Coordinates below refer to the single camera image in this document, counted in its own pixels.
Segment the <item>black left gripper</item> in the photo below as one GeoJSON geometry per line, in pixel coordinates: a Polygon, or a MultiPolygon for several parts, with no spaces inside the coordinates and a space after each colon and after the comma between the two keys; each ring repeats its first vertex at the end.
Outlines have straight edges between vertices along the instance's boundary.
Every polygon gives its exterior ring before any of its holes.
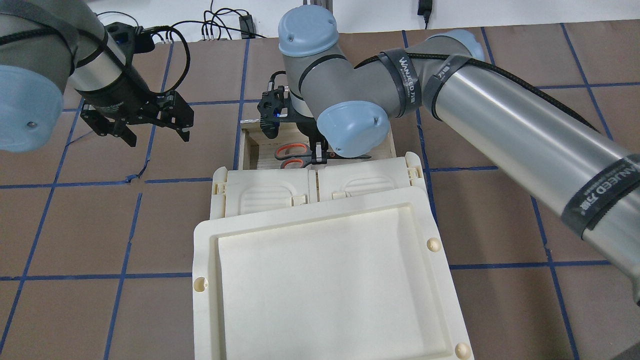
{"type": "Polygon", "coordinates": [[[151,91],[133,67],[99,70],[85,64],[75,70],[75,90],[84,98],[80,118],[99,136],[112,135],[135,148],[137,135],[129,126],[151,124],[190,141],[194,110],[175,89],[151,91]]]}

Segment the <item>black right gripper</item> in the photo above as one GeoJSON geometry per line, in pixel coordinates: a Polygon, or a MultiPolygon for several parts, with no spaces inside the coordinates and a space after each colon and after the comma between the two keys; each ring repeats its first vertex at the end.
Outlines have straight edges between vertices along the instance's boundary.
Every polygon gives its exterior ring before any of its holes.
{"type": "Polygon", "coordinates": [[[299,131],[308,137],[309,146],[311,150],[313,150],[313,164],[327,164],[326,151],[329,150],[329,142],[320,130],[318,130],[317,121],[300,121],[299,131]]]}

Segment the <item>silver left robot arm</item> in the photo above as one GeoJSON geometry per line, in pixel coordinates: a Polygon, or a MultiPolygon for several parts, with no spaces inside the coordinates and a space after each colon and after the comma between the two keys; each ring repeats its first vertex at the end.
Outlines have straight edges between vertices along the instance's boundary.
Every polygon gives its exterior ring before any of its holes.
{"type": "Polygon", "coordinates": [[[194,110],[175,85],[152,91],[133,66],[135,54],[155,48],[153,35],[173,26],[103,24],[82,0],[3,0],[0,49],[0,148],[37,150],[49,140],[71,86],[84,102],[80,118],[98,136],[137,145],[133,125],[169,128],[188,142],[194,110]]]}

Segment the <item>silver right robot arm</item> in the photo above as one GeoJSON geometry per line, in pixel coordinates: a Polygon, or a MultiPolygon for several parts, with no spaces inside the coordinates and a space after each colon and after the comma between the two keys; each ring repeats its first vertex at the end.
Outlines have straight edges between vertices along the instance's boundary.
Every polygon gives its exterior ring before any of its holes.
{"type": "Polygon", "coordinates": [[[294,98],[340,156],[369,152],[387,136],[391,118],[423,106],[629,277],[638,303],[638,153],[485,63],[468,30],[382,51],[357,67],[340,49],[337,21],[324,7],[288,10],[278,36],[294,98]]]}

